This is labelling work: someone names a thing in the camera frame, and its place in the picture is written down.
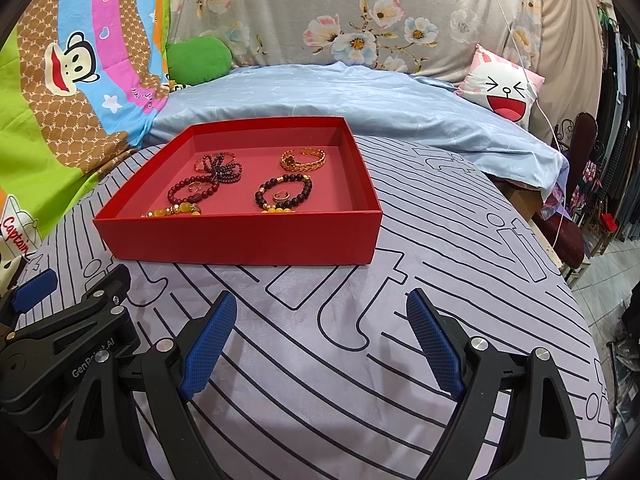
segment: wire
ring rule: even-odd
[[[504,9],[502,8],[502,4],[500,3],[500,0],[495,0],[495,1],[498,2],[498,7],[500,7],[500,12],[502,13],[502,17],[504,18],[504,22],[507,24],[507,28],[509,29],[509,37],[511,38],[511,41],[513,41],[513,46],[516,48],[516,52],[518,53],[518,58],[520,59],[520,66],[522,67],[522,71],[524,72],[524,77],[527,80],[527,86],[529,87],[529,91],[533,95],[536,96],[536,98],[534,99],[534,102],[538,106],[538,110],[540,110],[540,112],[542,113],[543,117],[546,120],[546,124],[548,124],[549,129],[551,130],[551,138],[556,142],[556,148],[558,149],[558,152],[562,153],[561,150],[560,150],[560,144],[558,143],[558,139],[556,139],[556,133],[555,133],[554,128],[553,128],[553,126],[551,124],[551,121],[546,116],[544,110],[540,106],[540,101],[538,99],[538,91],[531,84],[531,81],[529,80],[529,77],[527,76],[527,69],[524,68],[524,62],[522,60],[522,54],[520,53],[520,49],[518,48],[518,44],[516,43],[515,38],[513,37],[513,30],[511,29],[511,23],[507,19],[507,15],[505,14]],[[566,192],[562,194],[562,209],[566,211]],[[558,243],[558,238],[560,237],[560,229],[562,227],[562,219],[563,218],[564,218],[564,215],[561,214],[560,215],[560,222],[558,224],[558,232],[556,233],[556,240],[554,241],[554,244],[551,246],[553,249],[555,249],[556,244]]]

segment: blue gripper pad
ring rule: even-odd
[[[193,394],[201,392],[207,385],[220,352],[236,323],[237,314],[236,298],[228,292],[184,359],[180,392],[185,399],[191,400]]]
[[[415,290],[406,298],[406,316],[438,386],[458,402],[466,390],[462,382],[460,358],[423,298]]]
[[[16,314],[26,314],[57,288],[56,271],[47,269],[16,289],[11,307]]]

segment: dark wooden bead bracelet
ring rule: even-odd
[[[190,194],[186,198],[176,198],[175,193],[177,191],[180,191],[183,187],[195,184],[196,182],[200,182],[202,184],[211,184],[211,186],[209,187],[209,189],[205,189],[203,192]],[[183,202],[189,202],[191,204],[195,204],[195,203],[198,203],[200,200],[203,200],[213,195],[218,190],[219,186],[220,186],[220,183],[218,182],[217,178],[212,174],[190,176],[188,178],[185,178],[184,180],[181,180],[174,186],[172,186],[171,189],[166,194],[166,197],[167,197],[167,200],[174,205],[181,204]]]
[[[302,189],[302,192],[299,195],[286,200],[277,200],[276,205],[270,205],[264,199],[264,193],[271,189],[274,186],[277,186],[281,182],[294,182],[300,181],[304,182],[305,185]],[[283,176],[279,176],[278,178],[272,178],[268,180],[264,184],[260,186],[260,189],[255,194],[255,203],[263,209],[263,213],[289,213],[294,212],[291,208],[299,206],[302,204],[309,195],[311,194],[311,189],[313,187],[313,183],[311,182],[311,178],[302,173],[298,174],[284,174]]]

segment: tile floor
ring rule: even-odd
[[[572,290],[596,343],[610,397],[613,371],[607,342],[615,339],[616,327],[625,308],[623,301],[628,300],[638,281],[640,240],[624,243],[613,240],[605,254],[591,259],[591,265]]]

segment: red tray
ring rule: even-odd
[[[280,166],[287,150],[295,148],[301,162],[317,160],[298,154],[305,146],[326,152],[324,166],[309,173],[309,199],[295,213],[262,214],[255,203],[260,184],[289,173]],[[140,218],[167,207],[167,190],[195,174],[193,165],[203,155],[219,152],[236,155],[242,179],[221,184],[200,202],[201,216]],[[273,191],[296,186],[302,190],[301,182],[280,184],[265,198],[273,203]],[[369,173],[343,118],[276,117],[190,126],[113,195],[94,224],[123,260],[336,266],[371,263],[381,220]]]

